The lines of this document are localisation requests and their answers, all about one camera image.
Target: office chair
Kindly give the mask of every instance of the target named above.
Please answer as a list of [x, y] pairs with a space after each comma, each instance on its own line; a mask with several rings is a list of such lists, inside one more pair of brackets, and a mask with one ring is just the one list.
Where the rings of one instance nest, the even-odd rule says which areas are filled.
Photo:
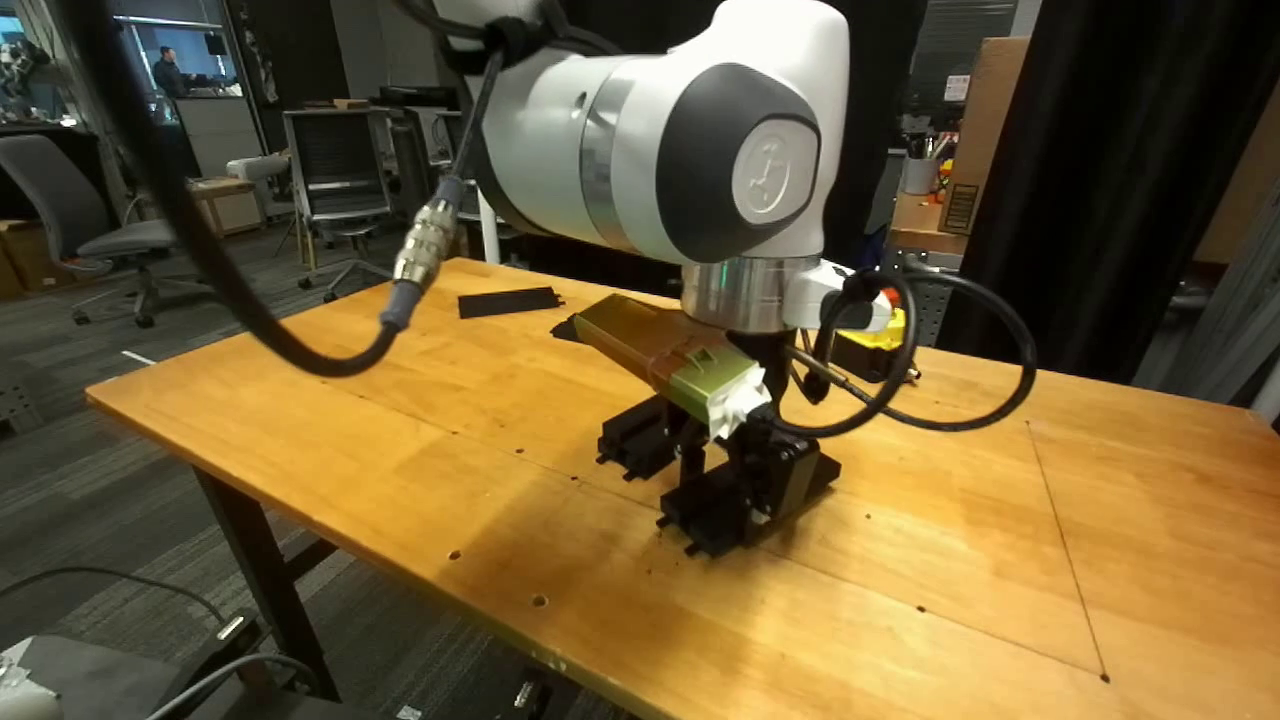
[[[364, 259], [368, 238], [385, 237], [401, 218], [380, 152], [385, 107], [293, 107], [284, 110], [284, 136], [295, 186], [295, 248], [304, 280], [312, 288], [322, 272], [336, 272], [326, 301], [350, 284], [350, 274], [390, 274], [390, 267]], [[322, 267], [318, 238], [345, 238], [353, 259]]]
[[[4, 136], [0, 166], [32, 201], [49, 255], [56, 262], [100, 259], [113, 272], [132, 272], [132, 319], [153, 326], [162, 302], [153, 259], [177, 244], [171, 228], [163, 218], [118, 224], [110, 201], [44, 136]], [[110, 297], [122, 297], [122, 288], [81, 301], [71, 319], [89, 323], [83, 307]]]

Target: metal table leg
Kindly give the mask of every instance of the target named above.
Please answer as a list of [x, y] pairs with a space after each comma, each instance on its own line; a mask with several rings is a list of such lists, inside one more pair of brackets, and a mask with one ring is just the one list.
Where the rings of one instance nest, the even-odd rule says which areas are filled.
[[252, 495], [220, 483], [216, 476], [205, 476], [199, 468], [197, 468], [197, 481], [212, 505], [212, 514], [220, 520], [220, 526], [232, 543], [232, 554], [235, 554], [235, 565], [248, 580], [248, 591], [252, 591], [257, 608], [265, 611], [265, 625], [274, 627], [279, 650], [304, 658], [318, 673], [322, 700], [340, 700], [334, 673], [326, 665], [326, 648], [322, 648], [318, 627], [304, 611], [304, 601], [293, 589], [289, 558], [279, 554], [279, 543], [274, 537], [265, 506]]

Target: person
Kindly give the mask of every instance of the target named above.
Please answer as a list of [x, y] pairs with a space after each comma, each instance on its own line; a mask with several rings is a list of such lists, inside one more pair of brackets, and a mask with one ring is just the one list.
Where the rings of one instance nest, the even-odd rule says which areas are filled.
[[162, 47], [162, 61], [153, 65], [153, 80], [158, 80], [158, 87], [162, 87], [168, 99], [187, 96], [187, 80], [183, 80], [183, 71], [177, 69], [171, 47]]

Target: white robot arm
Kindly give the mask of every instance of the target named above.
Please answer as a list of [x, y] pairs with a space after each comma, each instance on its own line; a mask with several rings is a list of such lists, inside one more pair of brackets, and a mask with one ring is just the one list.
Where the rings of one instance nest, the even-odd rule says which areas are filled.
[[[436, 12], [539, 23], [532, 0]], [[850, 29], [820, 0], [725, 0], [664, 55], [539, 47], [497, 77], [484, 190], [539, 232], [686, 262], [686, 311], [703, 323], [818, 326], [842, 288], [820, 250], [845, 96]]]

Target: wooden tabletop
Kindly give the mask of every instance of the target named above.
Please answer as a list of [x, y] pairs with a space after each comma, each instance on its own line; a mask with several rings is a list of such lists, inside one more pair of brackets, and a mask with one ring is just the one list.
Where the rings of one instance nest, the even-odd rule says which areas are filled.
[[[465, 291], [532, 284], [563, 307], [457, 319]], [[89, 394], [643, 714], [1280, 714], [1280, 438], [1245, 408], [1044, 373], [989, 431], [829, 438], [845, 470], [796, 526], [690, 558], [657, 531], [671, 476], [598, 465], [647, 388], [549, 336], [601, 291], [451, 259], [368, 377], [235, 336]], [[293, 326], [353, 353], [380, 301]], [[1018, 377], [921, 366], [905, 403], [932, 417]]]

